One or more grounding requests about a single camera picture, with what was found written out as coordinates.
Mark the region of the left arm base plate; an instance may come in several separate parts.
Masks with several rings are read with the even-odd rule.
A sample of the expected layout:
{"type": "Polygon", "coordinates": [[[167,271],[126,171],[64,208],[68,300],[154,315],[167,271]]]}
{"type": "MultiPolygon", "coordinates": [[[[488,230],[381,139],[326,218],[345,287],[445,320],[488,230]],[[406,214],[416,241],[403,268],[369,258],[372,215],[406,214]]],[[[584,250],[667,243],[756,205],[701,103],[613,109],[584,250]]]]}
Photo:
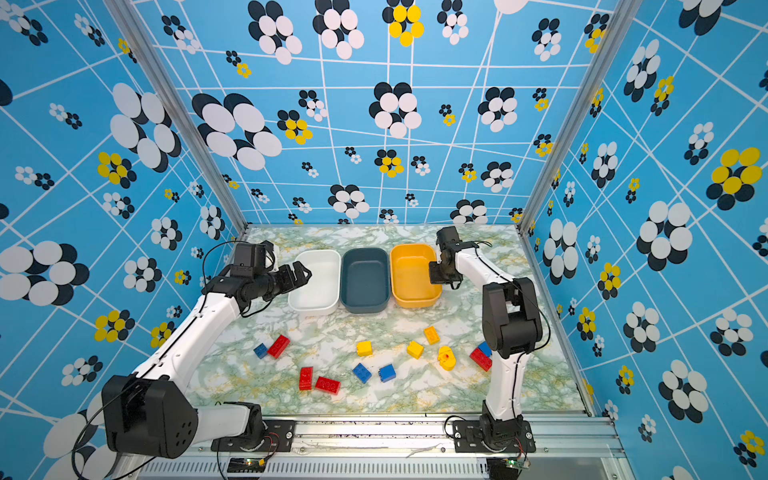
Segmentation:
{"type": "Polygon", "coordinates": [[[214,439],[211,450],[227,453],[282,453],[289,452],[296,436],[297,422],[287,419],[267,419],[260,429],[260,437],[243,434],[238,437],[214,439]]]}

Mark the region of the dark teal plastic container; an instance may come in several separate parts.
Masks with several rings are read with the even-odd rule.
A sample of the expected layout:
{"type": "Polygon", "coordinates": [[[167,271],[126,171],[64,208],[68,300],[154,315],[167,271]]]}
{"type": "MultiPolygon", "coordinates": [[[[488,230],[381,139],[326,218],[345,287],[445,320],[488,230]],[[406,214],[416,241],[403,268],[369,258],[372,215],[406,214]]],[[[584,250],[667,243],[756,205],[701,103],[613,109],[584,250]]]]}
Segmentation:
{"type": "Polygon", "coordinates": [[[340,300],[352,314],[386,309],[390,292],[389,257],[377,247],[355,248],[342,257],[340,300]]]}

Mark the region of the small blue lego brick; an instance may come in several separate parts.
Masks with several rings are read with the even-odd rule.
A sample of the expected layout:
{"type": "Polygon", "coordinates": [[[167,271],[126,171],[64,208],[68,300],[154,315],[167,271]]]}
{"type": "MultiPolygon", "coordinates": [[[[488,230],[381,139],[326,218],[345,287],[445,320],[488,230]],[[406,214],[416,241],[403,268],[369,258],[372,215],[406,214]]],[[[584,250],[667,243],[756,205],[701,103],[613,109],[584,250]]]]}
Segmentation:
{"type": "Polygon", "coordinates": [[[268,354],[268,348],[261,343],[253,349],[253,352],[259,359],[263,359],[268,354]]]}

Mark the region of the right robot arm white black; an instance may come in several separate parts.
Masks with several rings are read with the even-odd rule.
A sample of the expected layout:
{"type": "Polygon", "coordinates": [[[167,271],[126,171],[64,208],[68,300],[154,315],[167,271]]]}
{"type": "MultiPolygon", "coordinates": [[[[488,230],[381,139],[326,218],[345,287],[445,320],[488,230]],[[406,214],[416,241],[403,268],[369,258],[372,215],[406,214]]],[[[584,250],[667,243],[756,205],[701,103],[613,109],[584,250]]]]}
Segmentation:
{"type": "Polygon", "coordinates": [[[520,397],[526,364],[544,335],[534,283],[494,265],[478,242],[462,240],[453,226],[437,232],[436,245],[440,257],[429,263],[430,282],[455,289],[468,279],[482,294],[482,333],[491,351],[490,386],[479,420],[483,441],[494,452],[512,446],[533,451],[520,397]]]}

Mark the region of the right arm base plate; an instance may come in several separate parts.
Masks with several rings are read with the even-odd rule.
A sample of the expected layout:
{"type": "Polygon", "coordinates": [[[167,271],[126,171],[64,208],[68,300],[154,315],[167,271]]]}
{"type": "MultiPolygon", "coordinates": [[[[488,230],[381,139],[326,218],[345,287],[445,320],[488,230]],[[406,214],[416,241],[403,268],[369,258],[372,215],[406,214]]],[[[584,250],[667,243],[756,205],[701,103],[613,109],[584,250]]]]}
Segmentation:
{"type": "Polygon", "coordinates": [[[522,419],[504,422],[454,419],[448,436],[457,453],[526,455],[537,450],[531,425],[522,419]]]}

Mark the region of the white plastic container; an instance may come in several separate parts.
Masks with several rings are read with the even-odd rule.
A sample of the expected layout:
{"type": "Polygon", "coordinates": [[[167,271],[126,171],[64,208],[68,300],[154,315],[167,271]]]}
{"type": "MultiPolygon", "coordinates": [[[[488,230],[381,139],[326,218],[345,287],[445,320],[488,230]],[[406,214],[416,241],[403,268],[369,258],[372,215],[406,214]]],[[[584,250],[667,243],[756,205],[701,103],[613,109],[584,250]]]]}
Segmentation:
{"type": "Polygon", "coordinates": [[[297,261],[312,275],[305,286],[291,292],[288,305],[302,317],[333,313],[340,300],[341,256],[334,250],[308,250],[297,261]]]}

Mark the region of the blue lego brick tall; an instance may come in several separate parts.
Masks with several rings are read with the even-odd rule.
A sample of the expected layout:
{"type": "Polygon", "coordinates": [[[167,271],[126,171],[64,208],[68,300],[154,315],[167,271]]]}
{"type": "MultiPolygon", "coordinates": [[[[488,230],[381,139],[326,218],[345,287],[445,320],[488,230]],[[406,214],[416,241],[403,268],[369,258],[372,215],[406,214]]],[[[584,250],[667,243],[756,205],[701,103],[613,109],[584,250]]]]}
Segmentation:
{"type": "Polygon", "coordinates": [[[485,356],[487,356],[487,357],[491,357],[491,355],[492,355],[492,350],[490,349],[490,347],[488,346],[488,344],[487,344],[486,342],[482,342],[482,343],[481,343],[481,344],[478,346],[478,348],[479,348],[479,349],[480,349],[480,350],[483,352],[483,354],[484,354],[485,356]]]}

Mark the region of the yellow plastic container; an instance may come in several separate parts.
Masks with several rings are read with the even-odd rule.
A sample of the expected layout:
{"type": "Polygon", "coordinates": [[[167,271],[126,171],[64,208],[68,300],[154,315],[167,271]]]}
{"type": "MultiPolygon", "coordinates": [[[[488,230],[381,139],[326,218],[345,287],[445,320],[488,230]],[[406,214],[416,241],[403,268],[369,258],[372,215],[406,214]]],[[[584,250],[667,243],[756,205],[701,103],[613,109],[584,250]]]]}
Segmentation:
{"type": "Polygon", "coordinates": [[[400,244],[390,253],[392,292],[396,303],[407,309],[432,307],[437,303],[442,286],[432,284],[429,264],[437,260],[427,244],[400,244]]]}

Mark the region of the yellow rounded lego duck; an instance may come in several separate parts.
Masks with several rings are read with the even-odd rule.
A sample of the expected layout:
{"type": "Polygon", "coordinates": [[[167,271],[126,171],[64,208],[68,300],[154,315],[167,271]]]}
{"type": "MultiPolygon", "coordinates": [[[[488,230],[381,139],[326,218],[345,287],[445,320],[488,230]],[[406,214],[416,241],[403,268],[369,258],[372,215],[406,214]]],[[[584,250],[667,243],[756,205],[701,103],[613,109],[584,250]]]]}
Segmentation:
{"type": "Polygon", "coordinates": [[[452,371],[456,366],[456,357],[449,346],[441,346],[438,350],[438,364],[445,371],[452,371]]]}

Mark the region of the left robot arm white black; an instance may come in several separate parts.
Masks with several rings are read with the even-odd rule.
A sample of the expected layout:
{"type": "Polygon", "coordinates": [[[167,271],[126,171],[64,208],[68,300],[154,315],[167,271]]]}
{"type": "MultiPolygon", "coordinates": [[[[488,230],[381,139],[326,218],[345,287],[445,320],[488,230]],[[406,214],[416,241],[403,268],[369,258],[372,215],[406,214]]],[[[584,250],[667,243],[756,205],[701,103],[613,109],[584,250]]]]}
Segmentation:
{"type": "Polygon", "coordinates": [[[274,246],[237,242],[232,259],[207,281],[190,314],[129,375],[114,375],[101,391],[108,448],[119,454],[175,459],[196,443],[238,440],[258,447],[267,432],[259,405],[194,407],[186,396],[193,373],[234,320],[255,300],[304,287],[312,272],[302,262],[277,265],[274,246]]]}

